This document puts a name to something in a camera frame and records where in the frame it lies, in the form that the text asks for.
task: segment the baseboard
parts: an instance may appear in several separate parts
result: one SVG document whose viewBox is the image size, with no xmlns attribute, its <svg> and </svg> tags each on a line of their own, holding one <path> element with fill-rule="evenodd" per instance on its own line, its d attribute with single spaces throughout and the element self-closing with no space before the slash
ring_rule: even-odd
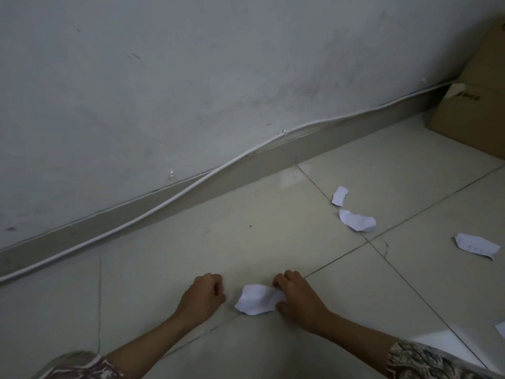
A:
<svg viewBox="0 0 505 379">
<path fill-rule="evenodd" d="M 379 111 L 343 121 L 328 121 L 301 133 L 294 133 L 290 137 L 282 138 L 280 143 L 275 143 L 242 159 L 152 216 L 88 248 L 136 231 L 139 228 L 418 114 L 437 105 L 444 96 L 445 91 L 446 88 L 441 88 L 401 101 Z M 67 248 L 116 228 L 173 197 L 205 174 L 161 188 L 59 229 L 4 248 L 0 251 L 0 276 L 33 265 Z"/>
</svg>

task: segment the tiled floor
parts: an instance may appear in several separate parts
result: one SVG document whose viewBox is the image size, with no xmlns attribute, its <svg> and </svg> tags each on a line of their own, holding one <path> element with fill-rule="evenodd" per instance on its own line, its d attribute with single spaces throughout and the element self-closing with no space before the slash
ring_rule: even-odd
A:
<svg viewBox="0 0 505 379">
<path fill-rule="evenodd" d="M 211 271 L 228 302 L 149 378 L 379 377 L 277 313 L 237 316 L 244 284 L 287 268 L 352 320 L 503 373 L 493 324 L 505 318 L 504 251 L 492 262 L 451 240 L 505 245 L 503 164 L 424 129 L 419 115 L 2 286 L 0 376 L 26 377 L 72 349 L 106 353 Z M 367 239 L 338 219 L 328 198 L 339 185 L 345 209 L 376 218 Z"/>
</svg>

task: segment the white paper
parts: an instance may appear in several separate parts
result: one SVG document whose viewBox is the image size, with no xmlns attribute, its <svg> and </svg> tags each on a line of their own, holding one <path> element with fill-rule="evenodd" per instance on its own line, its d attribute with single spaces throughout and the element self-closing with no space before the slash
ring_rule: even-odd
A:
<svg viewBox="0 0 505 379">
<path fill-rule="evenodd" d="M 349 210 L 340 209 L 338 211 L 340 220 L 356 231 L 370 232 L 374 231 L 377 223 L 374 217 L 364 217 L 363 215 L 353 214 Z"/>
<path fill-rule="evenodd" d="M 505 320 L 498 323 L 497 325 L 494 325 L 495 329 L 498 330 L 502 338 L 505 338 Z"/>
<path fill-rule="evenodd" d="M 458 247 L 472 254 L 479 254 L 493 260 L 493 254 L 500 250 L 499 245 L 489 242 L 480 236 L 458 234 L 455 236 Z"/>
<path fill-rule="evenodd" d="M 343 206 L 344 205 L 344 198 L 345 195 L 349 192 L 345 187 L 339 186 L 337 191 L 333 193 L 333 199 L 331 200 L 331 203 L 337 206 Z"/>
<path fill-rule="evenodd" d="M 286 300 L 281 290 L 263 285 L 245 285 L 235 308 L 247 315 L 258 315 L 275 310 L 278 302 Z"/>
</svg>

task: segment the patterned sleeve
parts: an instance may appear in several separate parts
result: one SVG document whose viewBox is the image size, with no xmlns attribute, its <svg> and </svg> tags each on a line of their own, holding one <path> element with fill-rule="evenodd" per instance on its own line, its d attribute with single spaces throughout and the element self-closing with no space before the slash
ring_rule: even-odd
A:
<svg viewBox="0 0 505 379">
<path fill-rule="evenodd" d="M 389 350 L 387 369 L 394 379 L 504 379 L 421 343 L 399 340 Z"/>
<path fill-rule="evenodd" d="M 49 362 L 32 379 L 117 379 L 116 367 L 103 356 L 90 351 L 73 351 Z"/>
</svg>

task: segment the electrical wire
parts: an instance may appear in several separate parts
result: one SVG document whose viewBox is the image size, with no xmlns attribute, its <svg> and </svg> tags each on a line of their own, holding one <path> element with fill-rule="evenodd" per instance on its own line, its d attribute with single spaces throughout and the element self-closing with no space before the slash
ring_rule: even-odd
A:
<svg viewBox="0 0 505 379">
<path fill-rule="evenodd" d="M 391 105 L 394 105 L 394 104 L 396 104 L 398 102 L 404 101 L 404 100 L 406 100 L 408 98 L 412 98 L 412 97 L 415 97 L 417 95 L 425 94 L 425 93 L 428 93 L 430 91 L 433 91 L 433 90 L 442 88 L 444 86 L 450 85 L 451 83 L 452 82 L 445 82 L 445 83 L 441 83 L 441 84 L 436 84 L 434 86 L 431 86 L 431 87 L 428 87 L 428 88 L 425 88 L 425 89 L 421 89 L 421 90 L 418 90 L 418 91 L 416 91 L 414 93 L 411 93 L 411 94 L 405 95 L 403 97 L 394 99 L 393 101 L 390 101 L 388 103 L 379 105 L 379 106 L 377 106 L 375 108 L 363 109 L 363 110 L 360 110 L 360 111 L 357 111 L 357 112 L 354 112 L 354 113 L 344 114 L 342 116 L 337 116 L 337 117 L 333 117 L 333 118 L 325 118 L 323 120 L 311 121 L 311 122 L 308 122 L 306 124 L 302 124 L 302 125 L 299 125 L 297 127 L 294 127 L 292 129 L 283 130 L 283 131 L 281 131 L 281 133 L 279 133 L 279 134 L 273 136 L 272 138 L 270 138 L 270 139 L 268 139 L 268 140 L 260 143 L 259 145 L 256 145 L 255 147 L 252 147 L 248 151 L 243 152 L 239 156 L 236 156 L 234 159 L 229 160 L 225 164 L 223 164 L 223 165 L 217 167 L 216 169 L 212 170 L 211 172 L 207 173 L 205 176 L 203 176 L 202 178 L 200 178 L 198 181 L 195 181 L 194 183 L 190 184 L 184 190 L 180 191 L 179 193 L 175 194 L 173 197 L 170 197 L 169 199 L 167 199 L 166 201 L 160 203 L 159 205 L 153 207 L 151 210 L 145 212 L 144 214 L 142 214 L 142 215 L 140 215 L 140 216 L 132 219 L 131 221 L 123 223 L 122 225 L 120 225 L 120 226 L 118 226 L 118 227 L 116 227 L 116 228 L 114 228 L 112 230 L 106 231 L 105 233 L 97 235 L 97 236 L 95 236 L 95 237 L 93 237 L 93 238 L 91 238 L 91 239 L 89 239 L 89 240 L 87 240 L 85 242 L 79 243 L 78 245 L 75 245 L 75 246 L 73 246 L 71 248 L 67 248 L 66 250 L 63 250 L 63 251 L 61 251 L 58 254 L 54 254 L 53 256 L 51 256 L 49 258 L 46 258 L 46 259 L 44 259 L 42 261 L 34 263 L 33 265 L 24 267 L 22 269 L 14 271 L 14 272 L 12 272 L 10 274 L 4 275 L 4 276 L 0 277 L 0 283 L 4 282 L 6 280 L 10 280 L 12 278 L 15 278 L 16 276 L 19 276 L 21 274 L 25 274 L 25 273 L 27 273 L 27 272 L 29 272 L 31 270 L 34 270 L 36 268 L 39 268 L 39 267 L 43 266 L 43 265 L 46 265 L 47 263 L 55 261 L 55 260 L 57 260 L 57 259 L 65 256 L 65 255 L 68 255 L 68 254 L 70 254 L 70 253 L 72 253 L 74 251 L 79 250 L 80 248 L 89 246 L 92 243 L 100 241 L 100 240 L 108 237 L 109 235 L 115 234 L 118 231 L 126 229 L 127 227 L 130 227 L 131 225 L 133 225 L 133 224 L 135 224 L 135 223 L 137 223 L 139 221 L 142 221 L 142 219 L 150 216 L 151 214 L 154 214 L 155 212 L 161 210 L 165 206 L 167 206 L 170 203 L 174 202 L 176 199 L 178 199 L 178 198 L 182 197 L 183 195 L 185 195 L 186 193 L 192 191 L 195 187 L 197 187 L 200 184 L 204 183 L 209 178 L 215 176 L 218 172 L 226 169 L 227 167 L 229 167 L 229 166 L 233 165 L 234 163 L 238 162 L 239 160 L 241 160 L 241 159 L 249 156 L 250 154 L 252 154 L 252 153 L 260 150 L 261 148 L 263 148 L 263 147 L 271 144 L 272 142 L 274 142 L 274 141 L 276 141 L 276 140 L 284 137 L 287 134 L 296 132 L 296 131 L 298 131 L 300 129 L 304 129 L 304 128 L 307 128 L 307 127 L 310 127 L 310 126 L 319 125 L 319 124 L 322 124 L 322 123 L 325 123 L 325 122 L 328 122 L 328 121 L 338 121 L 338 120 L 353 118 L 353 117 L 357 117 L 357 116 L 360 116 L 360 115 L 365 114 L 365 113 L 370 113 L 370 112 L 374 112 L 374 111 L 377 111 L 377 110 L 381 110 L 381 109 L 387 108 L 387 107 L 389 107 Z"/>
</svg>

